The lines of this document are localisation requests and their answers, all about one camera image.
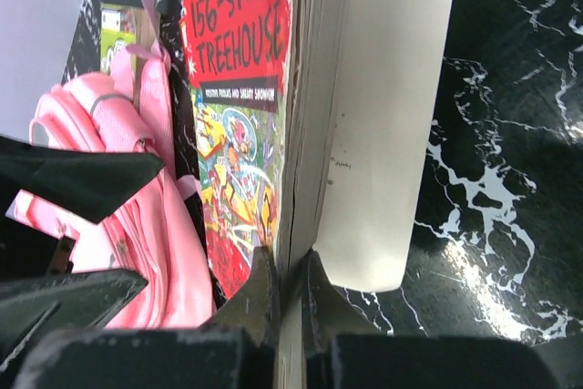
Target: black marble surface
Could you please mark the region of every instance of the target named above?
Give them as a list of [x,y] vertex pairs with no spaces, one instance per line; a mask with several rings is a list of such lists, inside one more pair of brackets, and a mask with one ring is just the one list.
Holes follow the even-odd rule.
[[[180,176],[197,160],[179,1],[159,10]],[[64,80],[99,69],[101,2],[139,5],[84,0]],[[382,331],[532,344],[583,330],[581,69],[579,0],[454,0],[403,287],[343,291]]]

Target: gray surface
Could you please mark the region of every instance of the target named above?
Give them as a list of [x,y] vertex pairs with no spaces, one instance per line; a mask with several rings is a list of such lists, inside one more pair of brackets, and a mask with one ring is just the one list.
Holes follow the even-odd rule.
[[62,77],[83,0],[0,0],[0,134],[28,139],[38,98]]

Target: book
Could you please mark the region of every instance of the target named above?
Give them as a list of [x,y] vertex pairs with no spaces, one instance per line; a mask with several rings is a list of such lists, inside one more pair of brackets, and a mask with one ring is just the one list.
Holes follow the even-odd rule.
[[109,73],[113,55],[120,49],[136,43],[134,8],[121,5],[101,6],[101,71]]
[[315,243],[346,0],[182,0],[210,268],[230,298],[252,251],[284,278]]

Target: backpack strap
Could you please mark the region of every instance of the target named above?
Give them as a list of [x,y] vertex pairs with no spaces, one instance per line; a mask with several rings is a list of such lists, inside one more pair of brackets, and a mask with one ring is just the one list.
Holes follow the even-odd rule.
[[[141,2],[150,25],[154,28],[156,39],[150,49],[139,45],[128,45],[118,51],[112,59],[110,75],[120,92],[127,96],[134,96],[135,79],[131,74],[131,60],[133,56],[146,60],[142,77],[139,79],[138,112],[152,130],[157,152],[166,163],[170,175],[175,179],[172,110],[168,89],[170,56],[159,40],[159,27],[155,26],[156,0],[141,0]],[[184,199],[196,192],[199,193],[199,182],[194,177],[186,176],[183,179],[185,180],[179,181],[178,187]]]

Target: black holder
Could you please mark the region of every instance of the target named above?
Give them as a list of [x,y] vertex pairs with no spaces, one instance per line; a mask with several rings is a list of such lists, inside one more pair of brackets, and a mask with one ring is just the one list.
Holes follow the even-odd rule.
[[[111,214],[161,167],[147,155],[78,154],[7,141],[0,139],[0,184],[9,184],[0,187],[9,189],[0,192],[0,203],[24,188],[93,221]],[[48,187],[51,178],[56,183]],[[127,271],[67,274],[71,241],[2,223],[0,267],[10,273],[0,284],[0,352],[17,364],[0,374],[0,388],[271,389],[278,378],[281,309],[293,298],[302,300],[309,389],[550,389],[557,380],[565,388],[583,383],[580,337],[567,347],[549,343],[533,350],[496,339],[381,335],[333,288],[318,254],[307,249],[284,285],[269,251],[256,249],[248,281],[199,329],[103,331],[99,327],[145,281]],[[568,369],[553,362],[565,352],[575,357]],[[562,374],[555,378],[549,367]]]
[[[150,182],[162,162],[149,154],[91,154],[0,137],[0,208],[21,190],[94,223]],[[103,327],[147,282],[132,271],[71,275],[74,241],[0,218],[0,387],[28,351],[65,327]]]

